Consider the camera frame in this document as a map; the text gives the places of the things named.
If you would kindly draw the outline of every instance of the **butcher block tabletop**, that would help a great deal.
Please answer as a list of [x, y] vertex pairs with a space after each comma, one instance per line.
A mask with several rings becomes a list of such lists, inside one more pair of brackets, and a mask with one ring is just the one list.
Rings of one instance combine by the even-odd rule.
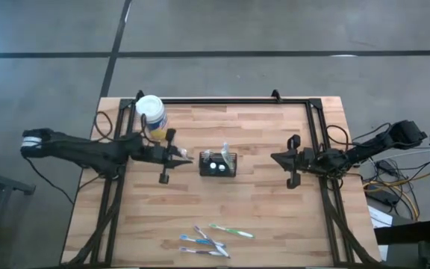
[[[348, 131], [340, 97], [320, 97], [327, 125]], [[102, 98], [99, 111], [115, 125], [120, 98]], [[174, 144], [196, 158], [168, 170], [168, 185], [158, 183], [162, 166], [130, 160], [125, 176], [119, 222], [113, 252], [114, 267], [262, 267], [332, 265], [325, 214], [316, 176], [302, 174], [294, 190], [286, 187], [290, 176], [270, 158], [287, 150], [287, 139], [301, 136], [301, 146], [312, 147], [304, 105], [165, 105], [169, 127], [177, 130]], [[321, 135], [314, 110], [317, 133]], [[108, 121], [98, 118], [103, 132]], [[134, 129], [140, 129], [137, 118]], [[330, 129], [336, 140], [343, 133]], [[92, 139], [100, 135], [94, 130]], [[198, 155], [206, 149], [219, 152], [224, 142], [238, 154], [234, 178], [201, 177]], [[332, 143], [333, 147], [344, 146]], [[85, 170], [80, 184], [96, 173]], [[96, 228], [104, 179], [98, 179], [77, 195], [62, 262], [75, 256]], [[368, 253], [379, 259], [376, 237], [357, 176], [344, 178], [341, 189], [349, 228]], [[249, 239], [212, 229], [209, 223], [252, 233]], [[231, 259], [181, 253], [179, 247], [212, 250], [180, 235], [200, 238], [199, 226], [215, 241], [227, 245]], [[102, 240], [101, 256], [105, 253]], [[343, 256], [342, 239], [337, 242]]]

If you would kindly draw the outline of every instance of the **container lid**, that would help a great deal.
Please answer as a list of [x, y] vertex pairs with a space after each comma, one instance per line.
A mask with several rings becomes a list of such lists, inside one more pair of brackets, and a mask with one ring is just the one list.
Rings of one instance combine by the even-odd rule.
[[136, 109], [139, 115], [146, 115], [147, 122], [158, 120], [164, 113], [162, 100], [153, 95], [140, 98]]

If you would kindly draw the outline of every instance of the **green toothbrush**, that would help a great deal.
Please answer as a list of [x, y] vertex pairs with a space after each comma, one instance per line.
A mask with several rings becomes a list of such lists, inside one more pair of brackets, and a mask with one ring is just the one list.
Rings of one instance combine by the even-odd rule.
[[218, 225], [213, 224], [213, 223], [209, 224], [209, 226], [214, 228], [214, 229], [221, 229], [222, 231], [230, 232], [230, 233], [235, 234], [235, 235], [241, 235], [241, 236], [246, 237], [246, 238], [251, 238], [251, 239], [255, 238], [254, 235], [249, 234], [248, 232], [242, 232], [242, 231], [238, 231], [236, 229], [224, 228], [224, 227], [218, 226]]

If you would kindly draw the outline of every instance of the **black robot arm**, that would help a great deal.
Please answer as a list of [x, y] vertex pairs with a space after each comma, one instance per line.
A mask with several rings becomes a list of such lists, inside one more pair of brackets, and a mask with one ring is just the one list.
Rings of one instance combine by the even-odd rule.
[[388, 149], [410, 149], [419, 146], [427, 135], [417, 127], [413, 121], [403, 120], [390, 125], [381, 134], [364, 143], [354, 143], [354, 147], [344, 152], [339, 149], [326, 149], [316, 153], [312, 148], [304, 148], [298, 152], [300, 137], [294, 135], [288, 140], [288, 151], [273, 153], [271, 157], [281, 165], [285, 171], [292, 172], [287, 180], [288, 188], [295, 188], [300, 184], [297, 170], [314, 173], [319, 176], [339, 179], [353, 164], [366, 161]]
[[71, 161], [80, 167], [93, 168], [106, 179], [115, 179], [118, 168], [127, 163], [130, 156], [135, 161], [144, 161], [163, 165], [160, 183], [169, 181], [166, 169], [172, 169], [181, 164], [189, 164], [189, 160], [174, 160], [174, 155], [182, 156], [176, 146], [172, 146], [175, 129], [167, 131], [167, 147], [155, 142], [144, 145], [144, 138], [139, 132], [122, 136], [118, 140], [102, 143], [98, 140], [88, 140], [73, 137], [51, 129], [33, 129], [23, 132], [21, 154], [24, 158], [44, 158], [53, 156]]

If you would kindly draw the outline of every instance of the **white container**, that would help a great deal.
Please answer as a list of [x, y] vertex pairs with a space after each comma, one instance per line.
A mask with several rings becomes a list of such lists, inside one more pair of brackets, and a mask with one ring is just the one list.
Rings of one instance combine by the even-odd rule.
[[137, 101], [137, 113], [146, 115], [147, 129], [150, 135], [158, 140], [165, 138], [167, 127], [167, 115], [162, 100], [156, 96], [144, 96]]

